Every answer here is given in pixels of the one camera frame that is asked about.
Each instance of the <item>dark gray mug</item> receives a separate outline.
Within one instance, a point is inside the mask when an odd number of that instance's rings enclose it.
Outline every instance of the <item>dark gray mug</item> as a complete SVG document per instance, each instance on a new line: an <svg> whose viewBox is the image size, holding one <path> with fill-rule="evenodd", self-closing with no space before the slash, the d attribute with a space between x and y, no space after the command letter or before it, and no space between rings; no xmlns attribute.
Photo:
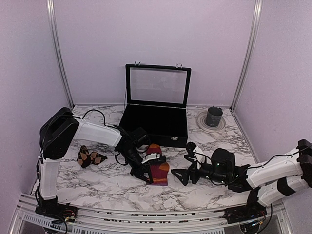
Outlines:
<svg viewBox="0 0 312 234"><path fill-rule="evenodd" d="M223 111L221 108L212 106L208 108L206 124L210 127L217 127L220 123Z"/></svg>

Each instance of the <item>aluminum frame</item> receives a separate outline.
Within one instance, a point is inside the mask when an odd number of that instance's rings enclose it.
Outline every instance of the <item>aluminum frame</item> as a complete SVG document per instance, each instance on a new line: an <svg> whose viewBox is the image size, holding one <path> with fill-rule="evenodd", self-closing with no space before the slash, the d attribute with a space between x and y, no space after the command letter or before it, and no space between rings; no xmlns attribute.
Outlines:
<svg viewBox="0 0 312 234"><path fill-rule="evenodd" d="M233 97L233 100L231 103L231 107L230 107L230 109L232 109L233 111L237 107L237 104L238 104L238 101L239 101L239 98L241 96L243 86L244 86L244 83L246 80L249 62L250 62L250 59L251 59L251 56L252 56L252 53L254 50L255 41L257 38L257 34L258 34L260 16L261 16L261 10L262 10L262 3L263 3L263 0L255 0L254 12L253 12L253 22L252 22L252 27L250 30L250 36L249 36L247 51L246 51L243 67L242 67L242 70L240 73L240 77L238 80L237 88L236 88L236 91L235 91L235 94L234 94L234 97Z"/></svg>
<svg viewBox="0 0 312 234"><path fill-rule="evenodd" d="M60 73L60 77L62 80L62 84L64 87L64 91L66 94L66 99L68 102L68 105L70 107L74 106L74 101L72 94L70 92L69 88L69 83L67 80L66 72L65 72L65 67L62 59L62 54L60 51L60 45L59 45L59 36L58 36L58 29L57 29L57 22L55 18L55 12L54 12L54 3L53 0L47 0L47 8L48 8L48 16L49 16L49 22L50 22L50 29L51 29L51 35L52 35L52 40L53 40L53 46L55 50L55 54L57 57L57 62L58 62L58 69Z"/></svg>
<svg viewBox="0 0 312 234"><path fill-rule="evenodd" d="M250 151L252 152L253 158L255 159L255 161L256 161L257 163L259 163L260 160L259 160L258 157L256 156L255 151L254 151L254 148L253 148L253 146L251 145L251 143L250 143L250 141L249 141L249 138L247 137L247 134L246 134L245 130L244 130L243 127L242 127L241 122L239 121L238 117L236 116L236 113L235 113L232 109L230 109L230 112L231 112L231 114L232 114L232 116L233 116L233 118L234 118L236 124L238 125L238 128L240 129L240 131L241 131L241 133L242 133L242 135L243 135L243 137L244 137L244 139L245 139L245 141L246 141L246 143L247 143L247 145L248 145Z"/></svg>

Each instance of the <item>metal rail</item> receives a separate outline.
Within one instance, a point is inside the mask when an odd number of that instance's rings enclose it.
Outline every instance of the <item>metal rail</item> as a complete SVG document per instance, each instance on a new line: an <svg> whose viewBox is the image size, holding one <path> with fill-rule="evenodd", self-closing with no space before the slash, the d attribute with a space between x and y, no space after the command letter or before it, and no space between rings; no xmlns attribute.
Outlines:
<svg viewBox="0 0 312 234"><path fill-rule="evenodd" d="M254 12L253 12L253 21L252 21L252 27L250 30L250 36L249 36L247 51L246 51L243 67L242 67L242 70L240 73L240 77L238 80L238 85L237 85L237 88L236 88L236 91L234 94L234 98L233 98L233 101L231 104L231 109L233 111L235 110L235 108L237 106L239 97L240 97L241 92L243 90L243 85L245 83L245 79L247 76L247 70L248 70L249 62L250 62L250 59L252 56L252 52L254 50L254 45L255 45L256 38L257 38L258 29L259 29L262 2L263 2L263 0L256 0L255 1Z"/></svg>
<svg viewBox="0 0 312 234"><path fill-rule="evenodd" d="M68 102L70 107L73 107L74 101L73 101L73 97L72 97L72 94L71 94L70 89L69 89L69 84L68 84L68 80L67 80L67 76L66 76L66 72L65 72L63 58L62 58L62 54L60 51L59 36L58 36L58 30L57 30L57 21L55 18L53 0L47 0L47 7L48 7L48 16L49 16L53 46L54 46L55 54L57 57L60 77L61 77L62 84L63 84L64 90L65 90L67 102Z"/></svg>
<svg viewBox="0 0 312 234"><path fill-rule="evenodd" d="M64 230L63 224L52 224L53 219L35 213L37 201L22 194L11 224L10 234L18 234L21 222L27 221L52 230ZM72 234L224 234L228 224L223 218L224 208L182 212L115 211L77 206L74 223L67 222ZM274 214L283 213L282 204L274 205Z"/></svg>

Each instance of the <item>box lid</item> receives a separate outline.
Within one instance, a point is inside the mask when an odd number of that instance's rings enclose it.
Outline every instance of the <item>box lid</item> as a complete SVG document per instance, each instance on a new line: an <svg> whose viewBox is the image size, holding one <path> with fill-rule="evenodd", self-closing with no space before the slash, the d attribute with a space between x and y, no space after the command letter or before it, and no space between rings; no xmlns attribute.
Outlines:
<svg viewBox="0 0 312 234"><path fill-rule="evenodd" d="M191 69L126 64L127 103L186 108Z"/></svg>

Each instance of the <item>colorful sock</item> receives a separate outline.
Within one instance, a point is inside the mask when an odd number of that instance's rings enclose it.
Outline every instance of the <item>colorful sock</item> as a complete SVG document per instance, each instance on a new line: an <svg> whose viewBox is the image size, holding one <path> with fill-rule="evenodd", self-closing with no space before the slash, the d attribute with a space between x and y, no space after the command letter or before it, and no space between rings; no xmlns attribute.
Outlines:
<svg viewBox="0 0 312 234"><path fill-rule="evenodd" d="M151 144L150 147L146 151L146 155L150 155L153 153L157 153L162 155L161 149L159 145ZM167 174L169 172L169 164L167 162L153 164L150 163L150 168L153 177L153 183L151 185L162 185L167 186Z"/></svg>
<svg viewBox="0 0 312 234"><path fill-rule="evenodd" d="M82 168L86 168L91 163L91 157L90 157L89 151L85 145L81 146L81 148L79 150L77 162L79 163L79 165Z"/></svg>
<svg viewBox="0 0 312 234"><path fill-rule="evenodd" d="M94 151L90 154L90 156L91 156L91 163L94 165L99 165L102 161L107 159L106 156L101 155Z"/></svg>

